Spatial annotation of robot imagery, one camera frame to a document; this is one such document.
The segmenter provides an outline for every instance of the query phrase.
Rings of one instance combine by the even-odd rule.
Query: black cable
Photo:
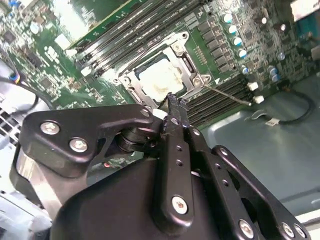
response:
[[[300,124],[302,123],[304,120],[306,120],[308,117],[310,117],[310,115],[315,111],[316,104],[315,102],[306,94],[296,91],[294,89],[286,89],[285,92],[287,93],[291,93],[303,100],[305,100],[308,103],[308,109],[307,111],[300,117],[293,119],[293,120],[280,120],[278,124],[280,125],[295,125],[295,124]],[[269,116],[268,114],[263,114],[260,117],[265,118],[267,121],[270,121],[271,119],[274,119],[274,117]]]
[[[22,88],[22,89],[24,89],[24,90],[27,90],[27,91],[29,91],[29,92],[31,92],[31,93],[33,93],[33,94],[35,95],[35,100],[34,100],[32,106],[31,106],[29,109],[24,109],[24,110],[21,110],[21,111],[18,110],[16,113],[18,113],[18,112],[27,113],[27,112],[29,112],[30,110],[34,109],[34,108],[36,107],[36,105],[38,104],[39,99],[41,99],[42,101],[44,101],[45,104],[48,106],[48,108],[49,108],[50,110],[55,110],[55,107],[54,107],[53,104],[46,98],[45,95],[43,95],[41,92],[38,92],[37,90],[35,90],[35,89],[33,89],[33,88],[29,87],[29,86],[26,86],[26,85],[24,85],[24,84],[16,84],[14,81],[9,80],[9,79],[6,79],[6,78],[4,78],[4,77],[0,77],[0,83],[6,83],[6,84],[15,85],[15,86],[20,87],[20,88]]]

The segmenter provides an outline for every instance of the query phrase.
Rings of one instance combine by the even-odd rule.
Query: gray metal surface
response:
[[[240,111],[203,131],[210,147],[224,145],[294,215],[320,209],[320,78],[295,86],[317,105],[314,114],[299,125],[267,126]],[[290,120],[306,110],[303,100],[280,92],[261,105],[279,119]]]
[[[60,177],[25,155],[22,149],[18,155],[16,169],[31,183],[52,219],[56,217],[59,209],[70,197],[88,186],[86,174],[79,178]]]

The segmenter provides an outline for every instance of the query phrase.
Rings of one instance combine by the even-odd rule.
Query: integrated circuit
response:
[[[244,35],[247,40],[251,40],[254,36],[252,31],[247,31]]]
[[[7,30],[4,34],[3,34],[3,39],[8,43],[8,44],[12,44],[17,37],[14,35],[14,33],[10,30]]]
[[[42,60],[34,53],[32,52],[29,48],[25,48],[22,50],[23,53],[25,54],[26,59],[35,67],[35,68],[40,68],[42,65]]]
[[[40,84],[45,88],[49,89],[52,87],[53,83],[46,76],[40,81]]]

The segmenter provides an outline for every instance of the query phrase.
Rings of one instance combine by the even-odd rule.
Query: chip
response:
[[[16,38],[16,36],[15,36],[10,30],[7,30],[7,31],[3,34],[3,39],[4,39],[8,44],[11,44],[11,43],[13,43],[17,38]]]
[[[42,24],[45,22],[45,20],[44,20],[44,18],[43,18],[42,16],[36,16],[33,21],[34,21],[35,23],[40,24],[40,25],[42,25]]]
[[[247,40],[252,39],[252,37],[254,36],[252,31],[247,31],[244,35]]]
[[[271,47],[274,46],[274,41],[270,40],[270,41],[268,41],[268,42],[266,43],[266,45],[267,45],[269,48],[271,48]]]
[[[258,68],[258,73],[262,74],[265,71],[263,67]]]
[[[45,88],[49,89],[52,86],[52,82],[46,76],[41,80],[40,84]]]

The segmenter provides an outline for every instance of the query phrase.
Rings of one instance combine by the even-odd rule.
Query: white capacitor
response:
[[[38,34],[38,33],[41,33],[43,30],[42,26],[39,24],[39,23],[36,23],[36,22],[31,22],[30,24],[30,31],[33,33],[33,34]]]
[[[226,24],[232,23],[233,17],[231,13],[226,13],[222,16],[222,21]]]
[[[247,51],[244,49],[239,49],[239,51],[237,52],[237,55],[239,58],[244,58],[245,56],[247,56]]]
[[[232,39],[232,44],[235,46],[241,46],[242,39],[240,37],[236,36],[234,39]]]
[[[226,30],[229,34],[235,34],[238,29],[236,25],[231,25]]]

